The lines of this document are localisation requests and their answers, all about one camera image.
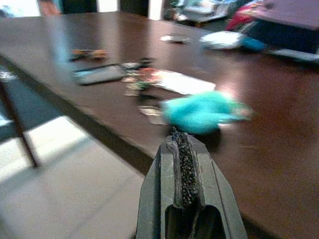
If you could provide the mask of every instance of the brown wooden table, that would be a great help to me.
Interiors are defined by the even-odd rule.
[[[167,33],[192,41],[160,41]],[[319,238],[318,70],[264,54],[207,50],[198,42],[207,33],[120,12],[1,19],[0,63],[144,174],[168,127],[149,124],[136,99],[124,96],[124,83],[83,87],[71,72],[147,56],[157,59],[154,67],[214,82],[258,113],[251,122],[221,125],[219,138],[201,139],[243,215],[279,237]],[[103,48],[111,59],[69,62],[73,48]]]

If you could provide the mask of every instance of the table leg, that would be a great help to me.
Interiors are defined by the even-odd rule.
[[[7,113],[9,114],[9,117],[14,122],[15,130],[16,130],[18,136],[22,139],[23,146],[24,146],[24,148],[25,148],[25,150],[30,158],[32,166],[34,168],[38,167],[40,164],[39,164],[39,161],[37,160],[36,152],[34,152],[34,150],[33,150],[34,147],[32,147],[32,142],[28,138],[28,135],[24,134],[23,124],[22,124],[21,120],[19,119],[19,115],[18,115],[16,109],[14,108],[13,103],[11,102],[11,100],[9,98],[9,94],[5,88],[5,83],[1,80],[0,80],[0,98],[4,104],[4,108],[6,109]]]

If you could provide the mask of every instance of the gray plastic object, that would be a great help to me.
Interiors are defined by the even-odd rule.
[[[188,136],[195,165],[200,210],[188,239],[247,239],[230,184],[210,157],[206,146]],[[167,137],[160,145],[141,188],[137,239],[181,239],[178,198],[177,144]]]

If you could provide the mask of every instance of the red fabric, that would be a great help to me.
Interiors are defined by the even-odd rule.
[[[238,11],[234,14],[233,18],[231,21],[228,23],[226,26],[227,31],[232,31],[235,29],[235,27],[239,24],[246,24],[250,23],[253,21],[253,17],[249,16],[247,14],[242,14],[241,11],[250,9],[252,6],[242,6],[241,8],[238,9]]]

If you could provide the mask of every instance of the floor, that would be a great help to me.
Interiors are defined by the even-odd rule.
[[[19,139],[0,144],[1,239],[130,239],[143,176],[67,117],[30,130],[42,166]]]

